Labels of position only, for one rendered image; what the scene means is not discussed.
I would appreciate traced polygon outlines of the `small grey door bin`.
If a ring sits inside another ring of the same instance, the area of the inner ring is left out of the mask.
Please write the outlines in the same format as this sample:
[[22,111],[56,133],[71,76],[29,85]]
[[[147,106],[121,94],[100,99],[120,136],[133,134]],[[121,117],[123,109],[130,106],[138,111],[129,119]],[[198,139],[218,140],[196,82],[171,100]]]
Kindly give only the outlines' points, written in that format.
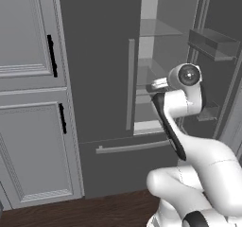
[[210,100],[206,103],[201,113],[197,116],[197,120],[199,122],[217,120],[218,112],[219,106],[213,100]]

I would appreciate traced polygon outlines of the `tall grey cupboard door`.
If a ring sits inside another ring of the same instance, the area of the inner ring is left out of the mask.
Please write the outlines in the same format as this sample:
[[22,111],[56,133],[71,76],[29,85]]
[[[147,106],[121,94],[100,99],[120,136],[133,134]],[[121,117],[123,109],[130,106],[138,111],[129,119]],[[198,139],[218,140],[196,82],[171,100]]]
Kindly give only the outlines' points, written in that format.
[[13,209],[83,196],[77,131],[65,87],[0,93],[0,161],[0,181]]

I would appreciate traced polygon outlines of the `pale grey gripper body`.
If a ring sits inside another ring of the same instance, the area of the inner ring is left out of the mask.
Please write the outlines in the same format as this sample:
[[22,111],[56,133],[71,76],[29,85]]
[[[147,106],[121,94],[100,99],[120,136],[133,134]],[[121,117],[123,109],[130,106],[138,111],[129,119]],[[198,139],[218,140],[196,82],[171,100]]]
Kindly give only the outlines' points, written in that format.
[[146,85],[146,89],[150,94],[166,92],[168,90],[167,78],[154,79],[151,83]]

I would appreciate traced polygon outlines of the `glass fridge shelf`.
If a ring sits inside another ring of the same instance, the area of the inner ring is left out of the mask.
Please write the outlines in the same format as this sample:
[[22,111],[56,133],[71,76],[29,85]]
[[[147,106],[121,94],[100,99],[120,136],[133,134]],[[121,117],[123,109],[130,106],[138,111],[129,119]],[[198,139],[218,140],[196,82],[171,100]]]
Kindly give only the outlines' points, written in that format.
[[167,72],[152,58],[138,60],[137,85],[145,86],[154,79],[166,78]]
[[158,19],[142,19],[140,23],[141,37],[180,36],[181,34],[176,28]]

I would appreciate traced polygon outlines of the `open fridge door with bins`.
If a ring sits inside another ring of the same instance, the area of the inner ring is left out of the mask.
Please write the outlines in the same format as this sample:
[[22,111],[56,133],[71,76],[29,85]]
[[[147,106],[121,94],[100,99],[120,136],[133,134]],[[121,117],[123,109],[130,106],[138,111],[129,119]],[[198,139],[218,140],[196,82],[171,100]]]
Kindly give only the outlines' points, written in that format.
[[207,102],[219,106],[217,120],[185,117],[182,128],[190,135],[214,138],[238,149],[242,138],[242,0],[199,0],[194,28],[210,28],[240,42],[232,61],[213,61],[194,48],[188,60],[197,64],[203,76]]

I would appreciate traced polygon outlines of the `dark grey fridge door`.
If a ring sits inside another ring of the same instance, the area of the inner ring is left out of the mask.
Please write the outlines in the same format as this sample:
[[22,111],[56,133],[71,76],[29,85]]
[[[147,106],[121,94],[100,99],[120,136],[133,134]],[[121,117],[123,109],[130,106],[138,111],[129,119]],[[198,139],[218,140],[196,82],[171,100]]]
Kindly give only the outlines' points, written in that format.
[[[142,0],[60,0],[78,141],[132,135]],[[126,130],[129,39],[135,39]]]

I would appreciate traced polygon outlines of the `dark grey fridge drawer front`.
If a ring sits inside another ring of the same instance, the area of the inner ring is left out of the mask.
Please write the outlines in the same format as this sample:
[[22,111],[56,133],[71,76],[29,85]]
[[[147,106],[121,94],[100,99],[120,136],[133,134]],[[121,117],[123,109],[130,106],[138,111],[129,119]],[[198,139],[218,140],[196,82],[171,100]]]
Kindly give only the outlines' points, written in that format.
[[79,152],[85,197],[92,199],[144,190],[150,170],[176,166],[178,163],[178,156],[170,144],[158,148],[96,154],[95,150],[99,146],[113,148],[165,140],[167,138],[163,133],[155,133],[81,143]]

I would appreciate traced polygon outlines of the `dark grey fridge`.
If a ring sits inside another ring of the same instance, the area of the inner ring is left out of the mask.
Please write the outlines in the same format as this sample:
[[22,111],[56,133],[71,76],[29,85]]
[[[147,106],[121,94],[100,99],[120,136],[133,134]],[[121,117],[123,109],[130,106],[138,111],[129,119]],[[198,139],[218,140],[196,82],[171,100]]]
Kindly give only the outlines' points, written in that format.
[[192,62],[207,104],[178,121],[218,138],[242,57],[242,0],[60,0],[86,198],[142,190],[150,170],[177,154],[147,85]]

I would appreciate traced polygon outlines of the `short grey cupboard door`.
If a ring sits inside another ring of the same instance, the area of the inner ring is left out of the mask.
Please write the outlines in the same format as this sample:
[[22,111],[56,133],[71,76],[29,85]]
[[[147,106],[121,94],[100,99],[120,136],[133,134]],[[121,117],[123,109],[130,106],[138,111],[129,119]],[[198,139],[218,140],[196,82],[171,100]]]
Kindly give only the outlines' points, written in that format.
[[[54,42],[54,78],[47,35]],[[0,91],[65,85],[57,0],[0,0]]]

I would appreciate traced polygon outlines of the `large grey door bin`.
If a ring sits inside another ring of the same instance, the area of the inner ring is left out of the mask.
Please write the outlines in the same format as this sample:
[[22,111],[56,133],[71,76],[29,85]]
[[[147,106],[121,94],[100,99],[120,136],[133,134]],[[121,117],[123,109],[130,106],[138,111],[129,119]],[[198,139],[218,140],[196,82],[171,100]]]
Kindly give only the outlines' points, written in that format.
[[210,28],[191,29],[188,44],[213,61],[232,61],[240,42]]

